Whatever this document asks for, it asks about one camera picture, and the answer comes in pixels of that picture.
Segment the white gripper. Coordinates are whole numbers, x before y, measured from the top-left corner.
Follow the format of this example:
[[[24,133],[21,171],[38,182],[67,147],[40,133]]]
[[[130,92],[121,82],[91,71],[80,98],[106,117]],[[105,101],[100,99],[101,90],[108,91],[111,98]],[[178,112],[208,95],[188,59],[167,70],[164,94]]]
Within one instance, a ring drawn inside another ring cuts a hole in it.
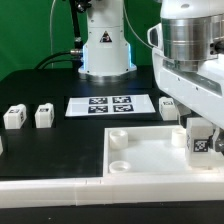
[[[209,148],[224,154],[224,54],[200,62],[197,72],[186,73],[176,69],[174,61],[164,56],[161,24],[150,28],[147,38],[153,46],[158,88],[182,103],[177,105],[179,124],[186,126],[188,118],[201,115],[220,127],[209,137]]]

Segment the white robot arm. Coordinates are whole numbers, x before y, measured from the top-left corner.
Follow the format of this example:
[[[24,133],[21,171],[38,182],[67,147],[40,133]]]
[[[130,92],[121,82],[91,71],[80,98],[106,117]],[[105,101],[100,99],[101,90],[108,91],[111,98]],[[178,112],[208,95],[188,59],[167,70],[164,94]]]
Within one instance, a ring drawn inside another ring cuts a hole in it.
[[[160,22],[147,31],[160,90],[216,129],[205,142],[224,154],[224,0],[156,0]],[[84,0],[88,39],[80,76],[115,80],[135,66],[123,33],[123,0]]]

